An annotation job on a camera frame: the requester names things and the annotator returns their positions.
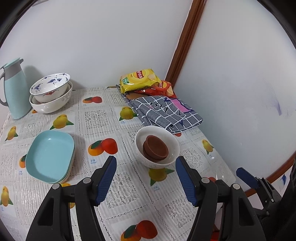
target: stacked plates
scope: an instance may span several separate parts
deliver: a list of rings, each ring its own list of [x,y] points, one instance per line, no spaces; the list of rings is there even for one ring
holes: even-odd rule
[[[26,156],[28,173],[49,184],[65,182],[75,156],[72,136],[60,131],[44,131],[33,141]]]

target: brown clay cup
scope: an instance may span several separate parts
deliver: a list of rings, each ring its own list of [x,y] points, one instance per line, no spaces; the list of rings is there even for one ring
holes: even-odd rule
[[[168,156],[168,147],[158,137],[149,135],[143,143],[143,150],[154,160],[161,161]]]
[[[152,162],[159,162],[159,161],[162,161],[163,159],[161,160],[156,160],[156,159],[153,159],[152,157],[150,157],[146,151],[145,151],[145,148],[144,148],[144,145],[143,145],[143,155],[144,157],[146,157],[149,161],[152,161]]]

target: blue and white bowl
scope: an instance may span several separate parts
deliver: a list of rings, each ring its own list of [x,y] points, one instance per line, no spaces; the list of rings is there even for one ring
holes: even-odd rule
[[[30,94],[40,103],[48,103],[66,92],[69,79],[70,75],[65,73],[45,76],[31,86]]]

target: red chip bag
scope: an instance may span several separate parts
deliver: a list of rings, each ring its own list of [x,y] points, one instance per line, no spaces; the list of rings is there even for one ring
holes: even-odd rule
[[[155,83],[147,89],[136,90],[135,93],[145,94],[145,95],[164,95],[169,98],[177,98],[172,89],[172,84],[165,80],[162,80],[161,83]]]

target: white ceramic bowl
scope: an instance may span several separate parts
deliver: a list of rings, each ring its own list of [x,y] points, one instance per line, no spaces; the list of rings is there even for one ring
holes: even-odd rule
[[[167,158],[155,163],[144,157],[143,143],[149,135],[160,138],[166,144],[166,146],[168,147]],[[168,165],[174,163],[177,157],[180,155],[180,145],[176,138],[170,132],[158,126],[145,126],[141,128],[135,135],[135,145],[138,161],[140,161],[143,165],[153,169],[161,169],[167,167]]]
[[[41,103],[55,100],[65,94],[70,75],[65,73],[51,74],[33,84],[30,94]]]
[[[68,82],[66,88],[67,90],[64,95],[48,103],[40,103],[35,99],[35,96],[30,95],[30,104],[34,110],[43,114],[57,111],[58,109],[62,108],[65,104],[67,104],[71,97],[73,88],[71,81]]]

